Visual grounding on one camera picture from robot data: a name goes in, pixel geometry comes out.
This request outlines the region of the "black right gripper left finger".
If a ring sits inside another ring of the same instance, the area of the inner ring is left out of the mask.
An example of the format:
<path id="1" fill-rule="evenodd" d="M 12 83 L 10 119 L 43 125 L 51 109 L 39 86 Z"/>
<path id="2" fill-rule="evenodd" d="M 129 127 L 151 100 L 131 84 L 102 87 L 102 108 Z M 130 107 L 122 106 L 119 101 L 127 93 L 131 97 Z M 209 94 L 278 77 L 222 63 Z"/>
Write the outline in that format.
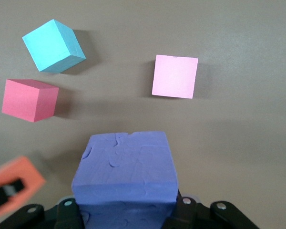
<path id="1" fill-rule="evenodd" d="M 85 228 L 74 198 L 67 198 L 45 210 L 42 205 L 21 207 L 0 223 L 0 229 L 83 229 Z"/>

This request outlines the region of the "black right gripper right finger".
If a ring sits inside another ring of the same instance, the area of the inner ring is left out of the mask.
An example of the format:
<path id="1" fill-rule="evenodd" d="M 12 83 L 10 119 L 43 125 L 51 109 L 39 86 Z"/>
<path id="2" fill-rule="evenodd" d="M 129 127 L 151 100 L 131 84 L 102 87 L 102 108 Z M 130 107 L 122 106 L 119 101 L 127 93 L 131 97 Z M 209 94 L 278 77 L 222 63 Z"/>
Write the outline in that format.
<path id="1" fill-rule="evenodd" d="M 165 220 L 167 229 L 259 229 L 234 204 L 227 201 L 215 201 L 210 207 L 183 197 L 180 193 L 176 205 Z"/>

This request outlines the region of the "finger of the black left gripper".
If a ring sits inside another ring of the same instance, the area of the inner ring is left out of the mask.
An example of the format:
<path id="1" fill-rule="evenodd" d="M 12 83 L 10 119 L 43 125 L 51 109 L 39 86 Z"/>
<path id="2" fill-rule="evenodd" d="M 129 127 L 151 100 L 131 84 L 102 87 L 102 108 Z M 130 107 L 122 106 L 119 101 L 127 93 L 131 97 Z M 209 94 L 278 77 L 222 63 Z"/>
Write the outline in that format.
<path id="1" fill-rule="evenodd" d="M 6 204 L 9 199 L 24 190 L 25 186 L 21 178 L 0 186 L 0 207 Z"/>

